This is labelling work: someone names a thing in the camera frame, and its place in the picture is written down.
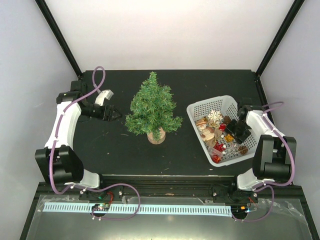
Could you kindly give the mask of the white plastic perforated basket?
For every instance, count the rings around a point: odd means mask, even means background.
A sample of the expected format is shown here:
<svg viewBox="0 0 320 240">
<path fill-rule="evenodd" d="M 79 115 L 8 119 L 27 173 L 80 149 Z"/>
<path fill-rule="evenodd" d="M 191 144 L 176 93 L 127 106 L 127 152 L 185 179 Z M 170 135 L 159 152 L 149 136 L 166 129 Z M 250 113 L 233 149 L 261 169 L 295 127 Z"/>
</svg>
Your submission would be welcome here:
<svg viewBox="0 0 320 240">
<path fill-rule="evenodd" d="M 251 132 L 251 135 L 244 141 L 243 145 L 248 147 L 248 153 L 241 156 L 240 154 L 233 154 L 231 156 L 222 156 L 221 161 L 219 163 L 215 163 L 208 153 L 208 146 L 207 143 L 204 142 L 201 138 L 200 131 L 196 127 L 196 121 L 200 120 L 207 116 L 211 110 L 219 111 L 224 116 L 229 116 L 235 120 L 238 119 L 237 112 L 238 106 L 235 99 L 229 95 L 217 96 L 208 98 L 205 100 L 201 100 L 195 103 L 190 104 L 186 108 L 187 115 L 190 119 L 191 125 L 197 134 L 197 138 L 200 142 L 201 147 L 205 153 L 205 156 L 208 159 L 208 162 L 214 167 L 223 167 L 229 166 L 232 164 L 236 164 L 247 159 L 253 158 L 258 141 L 259 136 Z"/>
</svg>

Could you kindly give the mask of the small green christmas tree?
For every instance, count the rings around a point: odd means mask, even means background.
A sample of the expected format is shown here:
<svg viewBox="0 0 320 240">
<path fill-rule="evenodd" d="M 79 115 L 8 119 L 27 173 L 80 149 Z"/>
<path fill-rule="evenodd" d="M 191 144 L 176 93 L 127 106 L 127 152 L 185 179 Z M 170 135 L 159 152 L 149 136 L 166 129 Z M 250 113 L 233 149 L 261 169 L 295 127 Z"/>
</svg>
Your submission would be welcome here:
<svg viewBox="0 0 320 240">
<path fill-rule="evenodd" d="M 146 135 L 150 143 L 159 145 L 165 141 L 166 133 L 182 126 L 183 118 L 174 116 L 176 107 L 171 87 L 159 84 L 157 73 L 152 71 L 133 96 L 125 126 L 130 133 Z"/>
</svg>

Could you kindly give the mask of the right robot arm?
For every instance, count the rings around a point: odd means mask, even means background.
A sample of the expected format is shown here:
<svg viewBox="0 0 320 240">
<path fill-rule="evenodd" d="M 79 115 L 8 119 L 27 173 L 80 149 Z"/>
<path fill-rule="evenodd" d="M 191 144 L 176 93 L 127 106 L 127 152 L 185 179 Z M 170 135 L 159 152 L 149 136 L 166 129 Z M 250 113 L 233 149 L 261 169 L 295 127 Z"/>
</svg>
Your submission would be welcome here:
<svg viewBox="0 0 320 240">
<path fill-rule="evenodd" d="M 255 134 L 259 139 L 252 167 L 239 174 L 227 189 L 228 198 L 240 201 L 246 192 L 258 192 L 264 186 L 286 187 L 293 183 L 297 141 L 279 131 L 268 113 L 283 105 L 282 101 L 266 105 L 253 105 L 249 99 L 238 104 L 237 120 L 225 129 L 238 144 Z"/>
</svg>

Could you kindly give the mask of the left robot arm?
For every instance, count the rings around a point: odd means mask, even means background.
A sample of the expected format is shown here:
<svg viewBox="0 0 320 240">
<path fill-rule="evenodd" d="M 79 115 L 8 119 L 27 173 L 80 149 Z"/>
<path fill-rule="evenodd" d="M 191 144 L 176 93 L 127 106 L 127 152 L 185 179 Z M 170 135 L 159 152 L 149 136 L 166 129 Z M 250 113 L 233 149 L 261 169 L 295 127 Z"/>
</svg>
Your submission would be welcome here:
<svg viewBox="0 0 320 240">
<path fill-rule="evenodd" d="M 113 105 L 105 103 L 114 94 L 110 89 L 98 90 L 93 103 L 87 100 L 87 89 L 86 83 L 72 81 L 70 91 L 57 96 L 52 132 L 44 148 L 36 150 L 34 157 L 46 183 L 89 189 L 95 199 L 101 200 L 107 195 L 108 188 L 101 183 L 98 173 L 84 168 L 74 152 L 76 125 L 80 116 L 110 122 L 122 117 L 122 114 Z"/>
</svg>

